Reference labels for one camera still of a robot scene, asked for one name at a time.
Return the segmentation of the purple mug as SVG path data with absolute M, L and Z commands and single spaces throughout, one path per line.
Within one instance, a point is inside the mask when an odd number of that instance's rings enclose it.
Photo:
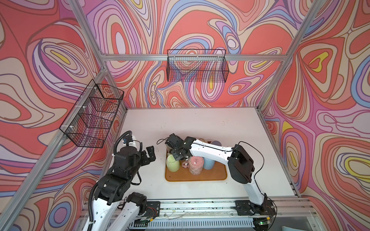
M 212 141 L 211 144 L 216 146 L 222 146 L 222 144 L 219 141 Z

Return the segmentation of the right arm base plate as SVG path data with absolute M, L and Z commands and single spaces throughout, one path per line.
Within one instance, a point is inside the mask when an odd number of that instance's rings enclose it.
M 234 209 L 239 216 L 274 216 L 277 213 L 271 200 L 265 200 L 261 205 L 255 205 L 249 200 L 236 200 Z

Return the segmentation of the aluminium rail with vents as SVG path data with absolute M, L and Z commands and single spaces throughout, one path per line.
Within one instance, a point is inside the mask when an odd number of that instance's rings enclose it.
M 160 215 L 148 224 L 131 223 L 126 231 L 323 231 L 318 213 L 303 198 L 274 198 L 274 216 L 239 216 L 234 199 L 159 200 Z

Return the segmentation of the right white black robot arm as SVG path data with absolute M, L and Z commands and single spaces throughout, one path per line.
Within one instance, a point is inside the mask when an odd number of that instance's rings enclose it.
M 272 200 L 268 199 L 255 178 L 254 161 L 241 145 L 242 141 L 233 147 L 222 147 L 203 142 L 194 137 L 182 140 L 179 136 L 171 134 L 165 139 L 170 155 L 175 161 L 182 160 L 192 174 L 200 174 L 205 169 L 205 160 L 218 162 L 228 167 L 231 178 L 243 185 L 249 201 L 242 206 L 247 215 L 275 215 Z

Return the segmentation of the orange brown serving tray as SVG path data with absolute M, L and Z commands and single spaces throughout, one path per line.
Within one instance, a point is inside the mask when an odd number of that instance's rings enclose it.
M 180 160 L 180 168 L 176 172 L 171 172 L 168 168 L 165 168 L 165 179 L 168 182 L 199 182 L 199 181 L 224 181 L 227 179 L 226 166 L 215 162 L 212 169 L 204 169 L 199 175 L 193 175 L 190 173 L 188 168 L 184 168 L 182 163 L 184 160 Z

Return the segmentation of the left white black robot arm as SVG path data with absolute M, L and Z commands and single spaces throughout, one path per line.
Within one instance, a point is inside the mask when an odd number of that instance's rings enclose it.
M 125 193 L 135 183 L 139 169 L 155 161 L 154 147 L 143 149 L 132 131 L 124 132 L 113 147 L 113 164 L 93 186 L 88 199 L 88 219 L 85 231 L 125 231 L 131 223 L 148 224 L 156 218 L 159 208 L 149 205 L 147 197 Z

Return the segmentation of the light blue mug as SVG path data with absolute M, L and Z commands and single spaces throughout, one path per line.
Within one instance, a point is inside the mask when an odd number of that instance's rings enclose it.
M 204 160 L 204 164 L 203 164 L 203 168 L 206 169 L 206 170 L 211 170 L 214 165 L 215 165 L 215 161 L 212 160 L 212 159 L 209 159 L 209 158 L 203 158 Z

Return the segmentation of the pink floral mug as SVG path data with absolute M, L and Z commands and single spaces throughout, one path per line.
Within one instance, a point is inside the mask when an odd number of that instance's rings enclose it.
M 200 175 L 203 170 L 203 157 L 190 157 L 182 162 L 182 167 L 187 168 L 192 175 Z

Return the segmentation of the light green mug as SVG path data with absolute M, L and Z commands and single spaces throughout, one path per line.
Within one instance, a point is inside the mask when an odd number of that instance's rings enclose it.
M 173 155 L 167 156 L 166 167 L 170 172 L 177 172 L 180 168 L 180 162 L 175 160 Z

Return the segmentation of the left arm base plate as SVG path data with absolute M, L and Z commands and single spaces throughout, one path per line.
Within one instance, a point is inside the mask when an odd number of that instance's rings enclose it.
M 155 219 L 160 215 L 161 203 L 160 201 L 149 201 L 146 203 L 146 208 L 143 212 L 139 212 L 140 220 Z

